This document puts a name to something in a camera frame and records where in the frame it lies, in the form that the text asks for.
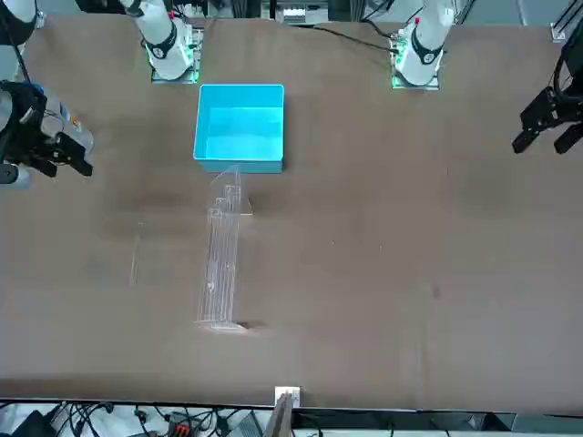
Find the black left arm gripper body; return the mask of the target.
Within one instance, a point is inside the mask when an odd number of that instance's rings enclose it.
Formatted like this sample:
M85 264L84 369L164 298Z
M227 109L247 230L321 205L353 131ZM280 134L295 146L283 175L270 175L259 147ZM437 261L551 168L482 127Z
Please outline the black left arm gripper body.
M564 123L582 120L582 100L558 95L551 86L545 87L520 114L526 132L542 132Z

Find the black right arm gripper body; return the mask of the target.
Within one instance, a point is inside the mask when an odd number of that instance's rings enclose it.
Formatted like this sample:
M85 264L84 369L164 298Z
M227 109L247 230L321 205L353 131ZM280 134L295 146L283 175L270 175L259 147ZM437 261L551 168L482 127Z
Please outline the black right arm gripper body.
M53 160L55 140L42 131L47 97L34 83L1 81L1 91L10 99L1 128L2 160Z

